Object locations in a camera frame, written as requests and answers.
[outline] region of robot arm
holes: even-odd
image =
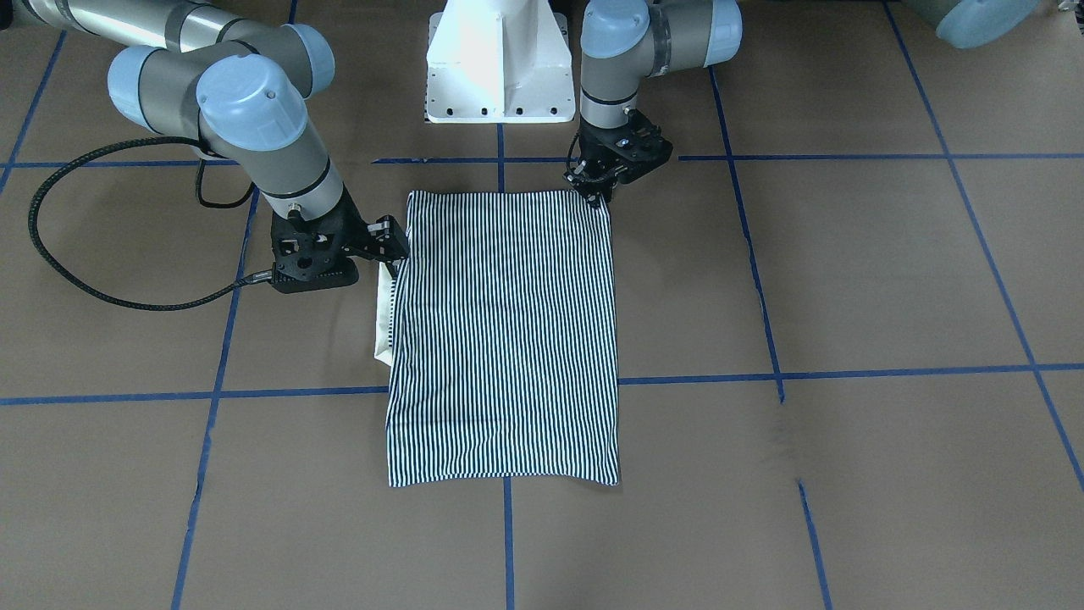
[[[740,42],[736,0],[592,0],[581,38],[580,161],[565,179],[598,206],[617,183],[666,163],[673,145],[636,109],[641,79],[724,62]]]
[[[406,257],[395,218],[362,219],[309,120],[305,99],[335,70],[313,28],[270,27],[188,0],[15,0],[13,16],[134,44],[109,67],[114,105],[248,172],[275,212],[272,285],[280,291],[356,282],[349,256],[384,261],[392,273]]]

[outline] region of striped cloth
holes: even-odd
[[[415,191],[408,225],[411,257],[384,303],[391,486],[544,475],[617,485],[606,210],[571,191]]]

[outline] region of floor tile grid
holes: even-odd
[[[922,86],[921,78],[919,77],[918,70],[915,68],[915,64],[914,64],[914,62],[911,59],[911,53],[907,50],[907,44],[904,41],[903,34],[900,31],[900,27],[899,27],[899,25],[895,22],[895,17],[892,15],[892,11],[891,11],[891,9],[888,5],[887,0],[881,0],[881,5],[885,9],[885,14],[886,14],[886,16],[887,16],[887,18],[889,21],[889,24],[892,27],[892,31],[895,35],[896,41],[899,42],[900,51],[903,53],[904,60],[907,63],[907,68],[909,69],[912,78],[915,81],[915,87],[918,90],[918,93],[919,93],[919,95],[922,99],[922,104],[926,107],[926,112],[929,114],[930,122],[931,122],[931,125],[933,127],[934,132],[937,133],[938,141],[941,144],[941,150],[942,150],[943,156],[944,156],[945,160],[949,163],[949,167],[950,167],[950,169],[952,171],[953,179],[956,181],[956,186],[959,190],[960,198],[963,199],[964,206],[967,208],[968,218],[971,221],[971,225],[975,229],[976,236],[978,237],[979,243],[980,243],[980,245],[982,247],[983,255],[985,256],[986,262],[990,265],[990,270],[993,273],[994,278],[995,278],[995,281],[997,283],[997,288],[998,288],[998,290],[1002,294],[1002,299],[1005,301],[1005,308],[1008,310],[1009,317],[1012,321],[1012,326],[1014,326],[1014,328],[1015,328],[1015,330],[1017,333],[1017,337],[1020,339],[1020,345],[1023,348],[1024,354],[1025,354],[1025,356],[1028,359],[1028,367],[1027,367],[1025,371],[1029,371],[1030,373],[1032,373],[1032,375],[1035,378],[1035,382],[1037,384],[1040,392],[1043,395],[1043,401],[1046,403],[1047,411],[1049,412],[1050,419],[1051,419],[1051,421],[1054,424],[1054,427],[1055,427],[1055,429],[1056,429],[1056,431],[1058,433],[1058,438],[1061,441],[1062,447],[1066,451],[1066,455],[1069,458],[1069,463],[1070,463],[1070,465],[1071,465],[1071,467],[1073,469],[1074,475],[1076,476],[1076,481],[1077,481],[1077,483],[1081,486],[1081,491],[1084,491],[1084,473],[1081,472],[1080,462],[1076,458],[1076,454],[1075,454],[1075,452],[1073,450],[1073,445],[1072,445],[1071,441],[1069,440],[1068,434],[1066,433],[1064,427],[1062,426],[1061,418],[1058,415],[1057,407],[1054,405],[1054,401],[1051,400],[1050,393],[1047,390],[1046,382],[1043,380],[1042,368],[1037,365],[1037,363],[1035,361],[1034,353],[1032,352],[1031,346],[1028,342],[1028,338],[1027,338],[1027,335],[1024,334],[1023,326],[1020,324],[1020,320],[1017,316],[1017,312],[1016,312],[1016,309],[1014,308],[1012,299],[1009,296],[1008,288],[1006,287],[1005,282],[1002,278],[1001,271],[997,268],[997,262],[994,259],[994,256],[993,256],[993,252],[990,249],[989,243],[986,242],[986,237],[985,237],[985,234],[982,231],[981,224],[979,223],[978,216],[976,216],[976,213],[975,213],[975,208],[971,205],[971,199],[970,199],[970,196],[967,193],[967,187],[964,185],[964,180],[960,177],[959,170],[956,167],[956,161],[955,161],[955,159],[954,159],[951,151],[949,150],[947,141],[945,140],[944,134],[941,131],[941,125],[938,121],[935,113],[933,112],[933,106],[930,104],[929,96],[926,94],[926,88]],[[713,86],[715,85],[714,79],[712,79],[712,85]],[[724,121],[724,118],[722,116],[722,106],[720,106],[720,120]],[[727,155],[732,155],[732,152],[730,151],[730,148],[727,148]],[[730,160],[730,164],[731,164],[731,169],[733,171],[734,161]],[[737,190],[737,177],[736,176],[734,178],[734,182],[735,182],[735,190]],[[738,198],[738,205],[739,206],[741,204],[740,200],[741,199]],[[752,241],[751,239],[749,241],[749,248],[750,248],[750,258],[752,258]],[[766,308],[765,308],[764,312],[765,312],[764,316],[765,316],[765,326],[766,326],[767,325]],[[825,566],[824,566],[824,561],[823,561],[823,558],[822,558],[822,554],[821,554],[820,543],[818,543],[818,540],[817,540],[816,525],[814,523],[812,510],[810,509],[810,503],[809,503],[809,497],[808,497],[808,493],[806,493],[806,490],[805,490],[805,485],[803,484],[803,482],[801,480],[798,481],[798,488],[799,488],[799,493],[801,495],[802,509],[803,509],[803,511],[805,514],[805,522],[806,522],[806,527],[809,529],[810,544],[811,544],[811,546],[813,548],[813,556],[814,556],[814,561],[815,561],[816,570],[817,570],[817,579],[818,579],[820,584],[821,584],[821,592],[822,592],[822,597],[823,597],[825,610],[833,610],[830,587],[829,587],[829,584],[828,584],[828,576],[827,576],[827,573],[826,573],[826,570],[825,570]]]
[[[997,282],[997,288],[1002,294],[1002,299],[1005,301],[1005,308],[1008,310],[1017,337],[1020,338],[1020,346],[1023,348],[1024,354],[1027,355],[1028,365],[1031,368],[1032,375],[1035,377],[1035,382],[1038,385],[1040,392],[1043,394],[1043,401],[1046,403],[1046,408],[1050,414],[1050,419],[1057,430],[1061,445],[1064,447],[1066,456],[1069,458],[1069,463],[1076,476],[1076,482],[1080,484],[1081,491],[1084,492],[1084,472],[1081,471],[1080,460],[1077,459],[1072,442],[1069,440],[1069,436],[1066,433],[1066,429],[1061,424],[1061,417],[1058,415],[1058,410],[1054,405],[1054,400],[1050,398],[1050,393],[1046,388],[1046,382],[1043,380],[1043,372],[1038,367],[1038,363],[1035,361],[1035,355],[1031,350],[1031,345],[1028,342],[1028,337],[1024,334],[1023,326],[1020,324],[1020,319],[1017,316],[1016,308],[1014,308],[1008,288],[1005,285],[1005,281],[1002,278],[1001,271],[997,269],[997,262],[994,260],[994,255],[990,249],[990,244],[986,242],[986,236],[982,231],[981,224],[979,223],[979,218],[975,213],[975,208],[971,205],[971,198],[968,196],[967,187],[964,185],[964,179],[959,174],[959,170],[956,167],[956,160],[949,150],[949,143],[945,140],[944,133],[941,131],[941,124],[938,121],[938,117],[933,112],[933,106],[930,104],[930,99],[926,94],[926,88],[922,86],[922,80],[911,59],[911,52],[907,50],[907,43],[903,39],[900,26],[895,23],[895,17],[892,15],[891,8],[888,5],[886,0],[881,0],[881,5],[885,9],[885,15],[888,18],[889,24],[892,26],[892,31],[895,34],[895,39],[900,43],[900,51],[903,53],[903,57],[907,62],[907,68],[911,70],[911,76],[915,80],[915,87],[918,89],[918,94],[922,99],[922,105],[926,106],[926,112],[930,115],[930,122],[938,135],[938,141],[941,143],[941,151],[946,157],[949,168],[952,170],[953,179],[956,181],[957,189],[959,189],[960,198],[964,202],[964,206],[967,208],[967,215],[971,220],[971,225],[975,228],[976,236],[979,238],[979,243],[982,246],[982,252],[986,257],[986,262],[990,264],[990,271],[993,273],[994,280]]]
[[[980,242],[982,243],[982,246],[983,246],[983,249],[984,249],[984,254],[986,255],[988,261],[989,261],[989,263],[991,265],[991,270],[995,274],[995,277],[996,277],[997,283],[998,283],[998,287],[1002,290],[1003,298],[1006,301],[1006,307],[1009,309],[1010,315],[1011,315],[1012,321],[1014,321],[1014,325],[1016,326],[1018,336],[1020,337],[1021,343],[1022,343],[1022,346],[1023,346],[1023,348],[1025,350],[1025,353],[1028,355],[1029,365],[1028,366],[1004,366],[1004,367],[957,367],[957,368],[951,368],[951,369],[894,369],[894,371],[881,371],[881,372],[825,372],[825,373],[816,373],[816,372],[814,372],[814,373],[783,374],[778,369],[777,360],[775,359],[774,350],[772,350],[771,327],[770,327],[770,321],[769,321],[769,317],[767,317],[766,304],[764,304],[763,294],[760,290],[760,287],[758,285],[758,291],[761,291],[761,299],[762,299],[761,301],[762,301],[762,309],[763,309],[763,316],[764,316],[764,324],[765,324],[765,335],[766,335],[766,339],[769,341],[770,351],[772,352],[772,362],[773,362],[773,369],[774,369],[773,374],[771,374],[771,375],[767,375],[767,374],[764,374],[764,375],[750,375],[750,376],[685,377],[685,378],[682,378],[682,377],[675,377],[675,378],[638,378],[638,379],[623,379],[623,380],[621,380],[621,384],[622,385],[641,385],[641,384],[711,384],[711,382],[733,382],[733,381],[753,381],[753,380],[757,380],[757,381],[766,381],[766,380],[774,380],[778,385],[779,395],[780,395],[780,400],[782,400],[784,398],[784,394],[783,394],[783,380],[784,379],[825,379],[825,378],[847,378],[847,377],[892,377],[892,376],[913,376],[913,375],[972,375],[972,374],[994,374],[994,373],[1031,372],[1031,373],[1034,374],[1036,382],[1038,384],[1038,386],[1040,386],[1040,388],[1041,388],[1041,390],[1043,392],[1044,400],[1046,401],[1048,410],[1050,411],[1051,418],[1055,421],[1055,425],[1056,425],[1056,427],[1058,429],[1058,432],[1059,432],[1059,436],[1061,438],[1061,441],[1062,441],[1062,443],[1063,443],[1063,445],[1066,447],[1067,454],[1069,455],[1070,462],[1072,463],[1074,471],[1076,472],[1077,479],[1081,481],[1082,488],[1084,488],[1084,478],[1082,478],[1082,476],[1081,476],[1081,470],[1080,470],[1079,463],[1076,462],[1075,454],[1074,454],[1074,452],[1072,450],[1072,446],[1071,446],[1071,444],[1070,444],[1070,442],[1068,440],[1068,437],[1064,433],[1063,428],[1061,427],[1060,418],[1057,415],[1057,411],[1056,411],[1056,408],[1055,408],[1055,406],[1053,404],[1053,401],[1049,398],[1048,392],[1046,391],[1046,387],[1045,387],[1045,384],[1044,384],[1043,378],[1042,378],[1042,372],[1043,371],[1082,371],[1082,369],[1084,369],[1084,364],[1073,364],[1073,363],[1070,363],[1070,364],[1055,364],[1055,365],[1037,365],[1035,363],[1034,356],[1032,355],[1030,347],[1027,343],[1027,338],[1025,338],[1025,336],[1023,334],[1022,328],[1020,327],[1019,321],[1017,320],[1015,310],[1012,309],[1012,303],[1011,303],[1011,300],[1010,300],[1009,295],[1007,293],[1007,289],[1005,288],[1005,285],[1004,285],[1004,283],[1003,283],[1003,281],[1001,278],[1001,274],[997,271],[996,263],[995,263],[995,261],[994,261],[994,259],[992,257],[992,254],[990,252],[989,246],[986,245],[985,237],[982,234],[981,226],[979,225],[978,220],[977,220],[977,218],[976,218],[976,216],[973,213],[973,210],[971,209],[970,200],[968,198],[966,189],[965,189],[965,186],[963,184],[963,181],[962,181],[962,179],[959,177],[958,171],[956,170],[955,163],[953,161],[954,158],[1080,158],[1080,157],[1084,157],[1084,153],[1064,153],[1064,154],[1028,154],[1028,153],[1021,153],[1021,154],[991,154],[991,155],[984,155],[984,154],[978,154],[978,155],[953,155],[949,151],[947,145],[945,144],[944,138],[941,134],[940,128],[939,128],[938,122],[937,122],[937,118],[935,118],[935,116],[934,116],[934,114],[932,112],[932,108],[931,108],[931,106],[929,104],[928,99],[926,98],[926,93],[925,93],[925,90],[922,89],[921,81],[920,81],[920,79],[919,79],[919,77],[918,77],[918,75],[917,75],[917,73],[916,73],[916,70],[914,68],[914,65],[911,62],[909,54],[907,53],[907,50],[906,50],[906,46],[905,46],[905,43],[903,41],[903,38],[902,38],[902,36],[901,36],[900,31],[899,31],[899,28],[896,27],[896,25],[894,23],[894,20],[893,20],[892,15],[891,15],[891,12],[889,11],[889,8],[887,5],[887,1],[886,0],[881,0],[881,2],[885,5],[888,18],[892,23],[892,27],[893,27],[893,30],[896,34],[898,39],[899,39],[901,50],[904,53],[904,55],[906,56],[906,60],[907,60],[907,63],[908,63],[908,67],[911,68],[912,74],[913,74],[913,76],[915,78],[916,86],[919,89],[919,92],[920,92],[920,94],[921,94],[921,96],[924,99],[924,103],[926,104],[927,111],[930,114],[931,121],[933,122],[934,128],[935,128],[935,130],[938,132],[938,137],[939,137],[939,139],[941,141],[942,148],[944,151],[944,153],[942,155],[734,155],[733,151],[730,148],[728,141],[727,141],[726,142],[726,144],[727,144],[727,146],[726,146],[727,147],[727,154],[725,156],[719,156],[719,157],[687,156],[687,157],[680,157],[680,159],[681,160],[725,160],[725,161],[727,161],[731,165],[732,170],[733,170],[734,161],[735,160],[774,160],[774,159],[802,159],[802,158],[816,158],[816,159],[826,159],[826,158],[827,159],[834,159],[834,158],[838,158],[838,159],[851,159],[851,158],[877,158],[877,159],[892,159],[892,158],[945,158],[950,163],[950,166],[951,166],[952,171],[953,171],[953,176],[956,179],[957,185],[958,185],[958,187],[960,190],[960,195],[964,198],[964,202],[965,202],[965,205],[968,208],[968,212],[969,212],[969,216],[971,218],[972,224],[973,224],[973,226],[975,226],[975,229],[977,231],[977,234],[978,234],[978,236],[980,238]],[[297,10],[297,0],[293,0],[292,3],[291,3],[291,20],[289,20],[291,22],[293,22],[293,17],[296,14],[296,10]],[[56,161],[56,163],[22,163],[22,164],[16,161],[20,145],[21,145],[22,140],[25,137],[25,133],[26,133],[26,131],[27,131],[27,129],[28,129],[28,127],[29,127],[29,125],[30,125],[30,122],[33,120],[34,111],[35,111],[35,108],[37,106],[38,101],[40,100],[41,93],[44,90],[44,87],[46,87],[46,85],[48,82],[48,79],[49,79],[49,75],[50,75],[50,73],[52,70],[53,65],[55,64],[55,61],[56,61],[56,57],[57,57],[57,55],[59,55],[59,53],[61,51],[61,48],[63,47],[64,37],[65,37],[64,33],[62,33],[60,35],[60,37],[59,37],[57,44],[56,44],[56,47],[54,49],[53,55],[52,55],[52,57],[50,60],[50,63],[49,63],[49,65],[48,65],[48,67],[46,69],[46,73],[44,73],[44,75],[42,77],[41,85],[39,86],[38,91],[36,92],[35,99],[31,102],[30,108],[29,108],[29,111],[27,113],[27,117],[26,117],[26,120],[24,121],[24,125],[23,125],[22,131],[20,133],[20,137],[16,140],[16,143],[15,143],[15,145],[12,148],[12,153],[11,153],[11,156],[10,156],[8,163],[3,164],[3,174],[2,174],[2,178],[0,178],[0,191],[2,191],[3,186],[5,185],[7,180],[8,180],[9,176],[10,176],[10,172],[11,172],[11,170],[13,168],[17,168],[17,167],[60,167],[60,166],[62,166],[64,164],[63,161]],[[719,101],[718,88],[717,88],[718,86],[717,86],[717,83],[714,81],[714,75],[713,74],[711,74],[711,80],[712,80],[712,86],[715,89],[713,92],[715,94],[715,99],[717,99],[717,103],[718,103],[718,101]],[[723,119],[723,116],[722,116],[721,104],[718,107],[719,107],[719,111],[720,111],[720,120],[721,120],[721,127],[723,129],[723,137],[724,137],[724,140],[726,140],[725,122],[724,122],[724,119]],[[487,158],[487,157],[439,158],[439,159],[433,159],[433,158],[429,158],[429,159],[383,158],[383,159],[378,159],[376,163],[496,163],[499,165],[499,173],[498,173],[498,176],[499,176],[499,190],[503,192],[503,190],[504,190],[504,171],[503,171],[503,169],[504,169],[504,164],[505,163],[554,163],[554,161],[563,160],[559,157],[518,157],[518,158],[505,158],[504,155],[503,155],[503,129],[501,128],[501,126],[498,126],[498,150],[499,150],[499,152],[498,152],[498,157],[496,158]],[[158,160],[146,160],[146,161],[119,161],[119,163],[100,161],[100,163],[92,164],[92,166],[106,166],[106,167],[107,166],[166,166],[166,165],[194,165],[194,161],[170,161],[170,160],[158,161]],[[734,187],[735,187],[735,192],[736,192],[736,194],[738,196],[738,205],[740,206],[741,205],[741,200],[740,200],[740,186],[739,186],[739,183],[738,183],[738,180],[737,180],[736,172],[734,172],[733,174],[734,174]],[[251,202],[251,205],[250,205],[249,222],[248,222],[248,225],[246,226],[246,234],[245,234],[245,242],[246,243],[247,243],[248,236],[250,234],[251,217],[253,217],[251,212],[255,211],[256,200],[257,200],[256,197],[254,197],[253,202]],[[756,281],[756,277],[758,276],[758,272],[757,272],[757,268],[756,268],[754,251],[753,251],[753,248],[752,248],[752,242],[751,242],[751,237],[750,237],[750,234],[749,234],[749,231],[748,231],[747,221],[745,219],[744,212],[741,212],[741,213],[743,213],[743,218],[741,218],[741,220],[743,220],[743,229],[744,229],[746,237],[747,237],[747,239],[749,242],[750,263],[751,263],[751,267],[752,267],[752,272],[753,272],[754,281]],[[243,269],[244,249],[242,251],[243,251],[243,254],[242,254],[242,265],[238,265],[238,276],[240,276],[240,273],[242,272],[242,269]],[[240,298],[240,290],[235,290],[234,295],[233,295],[233,300],[232,300],[232,303],[231,303],[230,319],[229,319],[229,322],[228,322],[228,325],[227,325],[227,330],[225,330],[225,334],[224,334],[224,337],[223,337],[222,354],[221,354],[221,359],[220,359],[219,371],[218,371],[218,375],[217,375],[217,379],[216,379],[215,390],[212,392],[210,392],[210,393],[204,392],[204,393],[166,393],[166,394],[127,394],[127,395],[68,397],[68,398],[42,398],[42,399],[2,399],[2,400],[0,400],[0,405],[16,405],[16,404],[55,404],[55,403],[115,402],[115,401],[124,402],[124,401],[147,400],[147,399],[155,399],[155,400],[188,400],[188,399],[193,399],[193,398],[196,398],[196,399],[207,399],[207,398],[209,398],[209,399],[211,399],[212,403],[211,403],[210,414],[208,416],[207,430],[206,430],[206,434],[205,434],[204,447],[203,447],[202,457],[201,457],[201,465],[199,465],[198,480],[197,480],[197,488],[196,488],[196,496],[193,499],[193,506],[192,506],[192,510],[191,510],[191,514],[190,514],[190,521],[189,521],[189,533],[188,533],[188,535],[185,537],[184,551],[183,551],[183,555],[182,555],[182,558],[181,558],[181,564],[180,564],[179,570],[178,570],[178,584],[177,584],[177,588],[175,590],[175,598],[173,598],[173,607],[175,608],[178,608],[179,605],[180,605],[180,596],[181,596],[181,593],[182,593],[182,589],[183,589],[184,570],[185,570],[185,567],[186,567],[188,555],[189,555],[189,551],[190,551],[190,548],[191,548],[191,537],[192,537],[192,535],[194,533],[195,518],[196,518],[196,515],[198,512],[199,491],[201,491],[201,488],[202,488],[202,485],[199,484],[199,482],[202,481],[202,478],[203,478],[203,476],[206,472],[207,457],[209,455],[209,446],[210,446],[210,430],[214,427],[215,415],[216,415],[216,412],[217,412],[217,406],[218,406],[219,400],[221,398],[227,398],[228,394],[229,394],[229,398],[248,398],[248,397],[257,398],[257,397],[276,397],[276,395],[358,394],[358,393],[375,393],[375,392],[384,392],[384,391],[386,391],[386,388],[374,387],[374,388],[338,388],[338,389],[296,389],[296,390],[279,390],[279,391],[267,391],[267,392],[262,392],[262,391],[223,392],[222,391],[222,379],[223,379],[223,374],[224,374],[227,362],[228,362],[228,358],[229,358],[229,343],[230,343],[230,339],[231,339],[231,335],[232,335],[231,332],[232,332],[232,327],[233,327],[232,323],[233,323],[234,317],[235,317],[238,298]],[[507,596],[508,596],[507,597],[507,605],[508,605],[509,608],[513,608],[514,607],[514,570],[513,570],[513,564],[512,564],[512,523],[513,523],[513,515],[512,515],[512,504],[511,504],[511,501],[512,501],[512,482],[511,482],[509,479],[505,479],[505,481],[504,481],[504,489],[505,489],[505,494],[504,494],[505,497],[504,497],[504,499],[505,499],[505,537],[506,537],[506,579],[507,579]],[[825,573],[824,573],[824,567],[823,567],[823,563],[822,563],[821,558],[820,558],[818,545],[817,545],[817,541],[816,541],[815,525],[813,524],[812,515],[811,515],[810,509],[809,509],[806,493],[805,493],[804,486],[803,486],[803,484],[801,482],[799,482],[799,491],[800,491],[801,502],[802,502],[803,510],[805,511],[806,521],[808,521],[808,525],[809,525],[809,530],[810,530],[810,538],[811,538],[811,544],[813,545],[814,557],[815,557],[816,563],[817,563],[817,573],[818,573],[818,577],[821,579],[822,588],[823,588],[823,593],[824,593],[824,596],[825,596],[825,599],[824,599],[825,606],[826,606],[826,608],[830,609],[831,608],[831,601],[830,601],[830,596],[828,594],[828,586],[827,586],[827,580],[826,580],[826,576],[825,576]]]

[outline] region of grid line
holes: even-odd
[[[913,369],[855,369],[824,372],[782,372],[785,381],[820,379],[876,379],[891,377],[945,377],[966,375],[1005,375],[1041,372],[1084,372],[1084,363],[1051,363],[1046,365],[992,365],[975,367],[940,367]],[[695,386],[708,384],[737,384],[775,381],[774,373],[689,375],[657,377],[623,377],[618,386]],[[340,397],[357,394],[386,394],[387,386],[347,386],[336,388],[268,388],[257,390],[222,390],[218,398],[229,400],[284,399],[297,397]],[[0,407],[36,405],[80,405],[94,403],[142,403],[154,401],[198,401],[212,399],[214,392],[156,392],[131,394],[83,394],[66,397],[13,397],[0,398]]]
[[[809,496],[805,494],[805,483],[798,480],[798,495],[802,501],[802,512],[805,515],[805,530],[810,536],[810,547],[813,549],[813,563],[816,566],[816,580],[821,584],[821,599],[824,610],[833,610],[831,592],[828,588],[828,574],[824,569],[824,557],[821,555],[821,540],[816,535],[816,524],[813,522],[813,511],[810,510]]]
[[[715,101],[715,114],[719,117],[719,130],[723,137],[723,147],[730,157],[734,155],[731,146],[731,134],[726,129],[726,115],[723,112],[723,98],[719,92],[719,80],[715,79],[714,67],[708,68],[708,78],[711,82],[711,94]],[[749,217],[746,215],[745,198],[741,196],[741,183],[738,181],[738,168],[733,158],[727,159],[731,171],[731,182],[734,187],[734,199],[738,207],[738,218],[741,220],[741,235],[746,239],[749,248],[749,269],[752,273],[752,283],[757,288],[757,297],[760,299],[760,316],[764,324],[764,340],[767,342],[767,355],[772,361],[772,373],[775,375],[775,387],[779,394],[779,403],[787,400],[787,391],[783,384],[783,376],[779,372],[779,358],[775,351],[775,337],[772,335],[772,321],[767,315],[767,300],[764,298],[764,286],[760,281],[760,269],[757,267],[757,252],[752,245],[752,232],[749,230]]]
[[[256,210],[259,208],[260,191],[255,189],[248,203],[248,218],[245,222],[245,234],[241,241],[241,256],[237,259],[237,272],[235,280],[245,275],[245,255],[248,250],[248,241],[253,234],[253,220],[256,218]],[[192,543],[195,540],[196,520],[199,517],[199,504],[203,501],[203,486],[207,478],[207,468],[210,463],[211,431],[218,421],[218,407],[222,400],[222,385],[225,381],[225,367],[230,359],[230,346],[233,341],[233,327],[237,319],[237,307],[241,302],[241,287],[233,288],[233,296],[230,300],[230,313],[225,319],[225,330],[222,333],[222,351],[218,361],[218,371],[215,374],[215,389],[211,392],[210,407],[207,412],[207,426],[204,429],[203,446],[199,452],[199,466],[196,468],[196,490],[192,496],[192,505],[189,507],[188,527],[184,531],[184,542],[181,546],[181,558],[177,567],[177,581],[173,583],[173,596],[170,610],[180,610],[181,598],[184,595],[184,581],[189,571],[189,559],[192,556]]]
[[[979,244],[982,246],[982,254],[985,256],[986,263],[990,265],[990,271],[994,276],[994,281],[997,283],[997,289],[1001,291],[1002,300],[1004,300],[1009,319],[1012,321],[1012,327],[1016,329],[1017,337],[1020,340],[1020,347],[1023,348],[1024,355],[1028,359],[1028,364],[1030,365],[1032,374],[1035,377],[1035,382],[1038,385],[1038,390],[1043,395],[1043,401],[1046,403],[1046,410],[1050,414],[1054,428],[1061,441],[1061,446],[1064,449],[1066,456],[1069,458],[1069,464],[1072,467],[1073,473],[1076,476],[1076,483],[1080,485],[1081,491],[1084,492],[1084,472],[1081,471],[1081,465],[1080,460],[1076,458],[1076,452],[1073,450],[1069,434],[1066,432],[1064,426],[1061,424],[1061,417],[1058,415],[1058,410],[1055,406],[1054,401],[1050,399],[1050,393],[1046,388],[1046,381],[1043,379],[1043,373],[1038,368],[1038,364],[1035,361],[1035,354],[1031,349],[1031,345],[1028,342],[1023,325],[1020,323],[1020,317],[1017,315],[1016,308],[1012,304],[1012,298],[1009,296],[1008,287],[1005,285],[1005,280],[1002,277],[1002,272],[997,268],[997,262],[994,259],[993,251],[986,241],[986,235],[982,231],[979,217],[975,211],[975,207],[971,205],[971,197],[967,194],[967,187],[964,185],[964,179],[960,177],[959,169],[956,167],[956,160],[949,150],[949,142],[945,140],[944,133],[941,130],[941,124],[938,121],[938,117],[933,112],[933,105],[930,103],[930,98],[926,93],[926,87],[922,86],[922,80],[918,76],[918,70],[915,68],[914,61],[912,61],[911,52],[907,51],[907,44],[903,40],[903,34],[900,30],[900,26],[895,23],[895,17],[892,15],[892,9],[889,8],[886,0],[881,0],[881,7],[885,9],[885,15],[888,17],[889,24],[892,26],[893,34],[895,34],[900,51],[903,53],[903,59],[907,63],[907,69],[911,70],[911,76],[915,81],[915,88],[918,90],[918,94],[922,99],[922,105],[926,107],[927,114],[929,114],[930,124],[933,126],[933,131],[937,133],[938,141],[941,143],[941,150],[946,157],[953,179],[956,181],[956,187],[959,190],[959,196],[964,202],[964,207],[967,209],[967,216],[971,221],[971,226],[975,229],[976,237],[978,237]]]
[[[23,160],[18,163],[12,163],[11,167],[13,169],[35,169],[39,167],[46,168],[56,168],[64,167],[70,163],[69,160]],[[91,160],[79,166],[79,169],[85,167],[195,167],[199,161],[196,159],[181,160],[181,159],[152,159],[152,160]],[[210,159],[206,161],[206,165],[237,165],[236,160],[231,159]]]
[[[913,159],[1072,159],[1084,158],[1084,152],[1062,153],[863,153],[863,154],[683,154],[678,156],[681,163],[689,161],[731,161],[731,160],[913,160]],[[565,163],[563,156],[383,156],[373,159],[373,165],[448,165],[448,164],[545,164]]]
[[[504,125],[496,124],[496,192],[504,192]],[[513,547],[515,521],[512,508],[512,478],[502,481],[504,490],[504,608],[516,610],[516,557]]]
[[[46,86],[49,85],[49,77],[52,76],[53,68],[56,67],[56,60],[61,56],[61,50],[64,48],[64,40],[66,39],[67,31],[61,31],[60,36],[56,37],[56,44],[53,47],[53,54],[49,56],[49,63],[46,64],[46,72],[41,75],[41,81],[38,82],[38,89],[34,92],[34,98],[30,100],[30,106],[26,109],[26,117],[23,119],[23,126],[18,130],[15,143],[11,146],[11,155],[8,157],[8,163],[4,165],[3,173],[0,173],[0,193],[3,193],[4,186],[8,185],[8,179],[11,178],[11,170],[15,165],[15,160],[18,158],[18,153],[23,147],[23,142],[26,140],[26,133],[30,130],[30,122],[34,121],[34,113],[38,111],[38,104],[41,103],[41,96],[46,92]]]

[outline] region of white metal mount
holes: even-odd
[[[576,116],[565,16],[544,0],[448,0],[429,18],[433,122],[564,122]]]

